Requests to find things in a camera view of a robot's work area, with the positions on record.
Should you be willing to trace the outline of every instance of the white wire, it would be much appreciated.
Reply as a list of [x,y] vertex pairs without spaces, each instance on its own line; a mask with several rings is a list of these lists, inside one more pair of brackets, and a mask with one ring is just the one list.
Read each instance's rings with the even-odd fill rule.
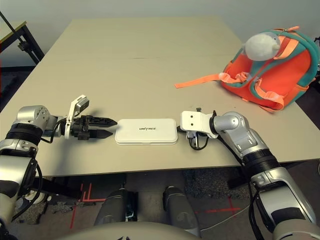
[[232,219],[234,216],[237,216],[237,215],[243,213],[245,210],[247,210],[247,209],[249,208],[249,206],[250,206],[250,205],[246,206],[246,207],[245,207],[244,209],[242,209],[241,211],[239,211],[239,212],[231,215],[230,217],[227,217],[225,220],[222,220],[222,221],[216,223],[215,225],[212,225],[212,226],[209,226],[209,227],[200,229],[200,232],[207,231],[207,230],[209,230],[209,229],[213,229],[214,227],[216,227],[216,226],[218,226],[218,225],[220,225],[220,224],[223,224],[224,222],[228,221],[229,219]]

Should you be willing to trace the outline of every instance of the black cable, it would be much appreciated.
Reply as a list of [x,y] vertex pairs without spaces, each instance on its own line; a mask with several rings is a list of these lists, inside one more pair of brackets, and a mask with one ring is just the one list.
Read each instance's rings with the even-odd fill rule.
[[17,219],[21,214],[23,214],[28,208],[30,208],[32,206],[32,204],[34,204],[34,202],[37,200],[37,198],[40,196],[40,190],[42,189],[42,185],[43,185],[43,178],[42,178],[42,172],[41,169],[39,167],[39,165],[36,166],[36,169],[38,171],[39,174],[39,185],[38,185],[38,189],[36,190],[36,194],[34,196],[34,198],[28,203],[27,206],[25,206],[21,211],[19,211],[16,215],[14,215],[12,217],[12,222]]
[[254,202],[259,195],[259,190],[256,191],[254,194],[253,198],[250,201],[250,206],[249,206],[249,220],[251,224],[252,231],[254,233],[254,236],[257,240],[264,240],[264,237],[261,234],[261,231],[257,225],[256,218],[255,218],[255,210],[254,210]]
[[41,137],[40,139],[48,144],[52,144],[52,142],[54,141],[54,137],[55,137],[55,133],[56,133],[57,128],[59,127],[60,124],[65,123],[65,122],[66,122],[65,118],[62,118],[56,122],[55,127],[54,127],[54,129],[51,133],[51,136],[50,136],[50,141],[47,139],[44,139],[43,137]]
[[[197,138],[196,138],[196,139],[197,139],[197,145],[199,146],[198,134],[197,134]],[[209,137],[208,137],[208,136],[206,137],[205,144],[204,144],[202,147],[193,146],[193,145],[192,145],[192,140],[193,140],[193,138],[189,138],[189,145],[190,145],[190,147],[191,147],[193,150],[199,151],[199,150],[204,149],[204,148],[207,146]]]

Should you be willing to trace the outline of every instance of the white plush toy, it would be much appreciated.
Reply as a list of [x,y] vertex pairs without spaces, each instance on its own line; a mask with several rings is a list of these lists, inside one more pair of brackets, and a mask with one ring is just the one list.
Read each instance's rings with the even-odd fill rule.
[[280,49],[280,40],[272,32],[263,32],[254,35],[244,44],[244,53],[253,61],[266,61],[277,55]]

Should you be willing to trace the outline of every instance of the red floor marking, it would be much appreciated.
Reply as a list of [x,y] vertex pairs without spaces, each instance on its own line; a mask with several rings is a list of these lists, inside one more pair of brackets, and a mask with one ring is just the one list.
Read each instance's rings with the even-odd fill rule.
[[88,191],[88,198],[87,198],[88,200],[90,199],[90,194],[91,194],[91,185],[92,185],[92,184],[91,184],[91,182],[90,182],[90,185],[89,185],[89,191]]
[[71,222],[70,222],[70,229],[74,227],[74,222],[75,222],[75,217],[76,217],[76,208],[77,206],[75,205],[73,207],[73,212],[72,212],[72,217],[71,217]]
[[80,186],[80,192],[82,192],[82,189],[84,188],[84,184],[83,183],[81,183],[81,186]]
[[106,198],[96,198],[96,199],[83,199],[82,202],[104,202]]
[[213,214],[213,213],[221,213],[221,212],[235,212],[241,210],[240,207],[233,207],[233,208],[220,208],[220,209],[208,209],[204,211],[195,211],[195,214]]
[[83,192],[82,202],[83,202],[84,200],[86,200],[86,199],[85,199],[85,198],[86,198],[86,193],[87,193],[86,191]]
[[228,200],[229,200],[229,205],[230,205],[230,208],[234,208],[234,206],[232,206],[232,201],[231,201],[231,197],[230,196],[228,196]]

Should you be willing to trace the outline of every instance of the unitree logo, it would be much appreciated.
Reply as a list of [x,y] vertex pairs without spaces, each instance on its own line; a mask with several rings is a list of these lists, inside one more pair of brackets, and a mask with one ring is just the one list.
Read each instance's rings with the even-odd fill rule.
[[140,127],[139,130],[141,130],[141,131],[142,130],[146,130],[146,131],[147,130],[156,130],[156,128],[155,127]]

